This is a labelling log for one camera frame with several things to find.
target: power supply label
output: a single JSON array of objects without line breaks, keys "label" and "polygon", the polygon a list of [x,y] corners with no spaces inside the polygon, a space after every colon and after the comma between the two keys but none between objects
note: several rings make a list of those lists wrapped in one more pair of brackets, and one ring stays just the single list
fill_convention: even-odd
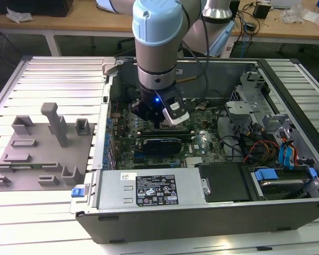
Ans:
[{"label": "power supply label", "polygon": [[137,176],[136,204],[138,206],[178,205],[175,175]]}]

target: metal panel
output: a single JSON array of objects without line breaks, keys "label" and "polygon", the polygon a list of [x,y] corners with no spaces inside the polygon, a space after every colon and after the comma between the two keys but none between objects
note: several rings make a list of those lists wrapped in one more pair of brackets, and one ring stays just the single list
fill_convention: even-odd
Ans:
[{"label": "metal panel", "polygon": [[284,83],[287,89],[314,89],[309,83]]},{"label": "metal panel", "polygon": [[18,84],[15,90],[96,90],[103,89],[101,83],[33,83]]},{"label": "metal panel", "polygon": [[[99,114],[100,107],[97,106],[59,106],[59,115],[69,114]],[[40,106],[9,106],[0,110],[0,115],[41,115]]]},{"label": "metal panel", "polygon": [[[286,78],[285,75],[278,75],[279,79],[283,82],[287,90],[294,97],[300,108],[312,121],[314,127],[319,132],[319,84],[309,75],[308,72],[303,71],[304,68],[301,65],[293,64],[291,61],[268,61],[268,63],[272,69],[279,70],[281,72],[287,71],[287,73],[291,70],[292,64],[294,66],[293,70],[295,71],[296,69],[294,73],[299,73],[303,76],[302,78]],[[273,92],[270,93],[277,109],[281,113],[284,113],[284,108],[273,94]]]},{"label": "metal panel", "polygon": [[53,102],[58,106],[84,106],[84,105],[100,105],[102,99],[100,97],[91,98],[9,98],[5,106],[42,106],[43,103]]},{"label": "metal panel", "polygon": [[298,71],[298,69],[293,65],[293,66],[272,66],[272,69],[274,72],[295,72]]},{"label": "metal panel", "polygon": [[[67,123],[75,123],[78,118],[87,118],[90,123],[98,123],[99,114],[85,114],[85,115],[63,115]],[[48,123],[48,119],[44,115],[31,115],[31,120],[34,123]],[[0,115],[0,125],[12,125],[15,116]]]},{"label": "metal panel", "polygon": [[47,97],[102,97],[103,90],[29,90],[12,91],[10,98],[47,98]]},{"label": "metal panel", "polygon": [[300,72],[276,72],[275,74],[280,78],[303,77]]},{"label": "metal panel", "polygon": [[[271,100],[275,104],[279,104],[279,100],[276,96],[273,96],[273,94],[270,95]],[[294,100],[299,104],[319,104],[319,96],[314,97],[294,97]]]},{"label": "metal panel", "polygon": [[292,62],[289,61],[267,61],[270,66],[294,66]]}]

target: paper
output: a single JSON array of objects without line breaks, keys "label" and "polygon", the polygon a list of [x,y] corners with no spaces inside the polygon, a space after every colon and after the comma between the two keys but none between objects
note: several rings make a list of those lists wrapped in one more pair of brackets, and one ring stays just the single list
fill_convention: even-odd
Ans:
[{"label": "paper", "polygon": [[13,20],[16,23],[33,20],[32,15],[30,13],[14,12],[8,8],[7,8],[7,12],[8,12],[8,14],[6,14],[7,18],[9,18],[10,20]]},{"label": "paper", "polygon": [[307,9],[304,9],[302,18],[304,20],[308,20],[310,22],[314,22],[317,18],[319,18],[319,13],[311,12]]}]

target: electronic component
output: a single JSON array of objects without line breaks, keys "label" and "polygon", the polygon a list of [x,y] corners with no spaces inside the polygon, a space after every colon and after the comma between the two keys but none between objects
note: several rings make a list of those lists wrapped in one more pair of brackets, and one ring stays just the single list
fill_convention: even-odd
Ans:
[{"label": "electronic component", "polygon": [[251,22],[246,22],[246,24],[244,25],[244,29],[247,32],[254,32],[256,29],[257,25]]},{"label": "electronic component", "polygon": [[202,127],[204,129],[207,129],[209,127],[209,121],[208,120],[202,120]]},{"label": "electronic component", "polygon": [[181,151],[182,140],[175,138],[168,139],[147,139],[143,142],[142,151],[146,155],[172,155]]},{"label": "electronic component", "polygon": [[253,16],[256,17],[257,19],[265,19],[271,8],[272,8],[271,4],[259,2],[255,5],[255,9],[253,11]]},{"label": "electronic component", "polygon": [[187,167],[195,167],[195,165],[199,163],[203,163],[202,157],[187,157],[186,158]]},{"label": "electronic component", "polygon": [[244,202],[264,199],[257,196],[244,163],[204,163],[198,165],[198,169],[202,180],[208,181],[209,194],[205,194],[207,202]]}]

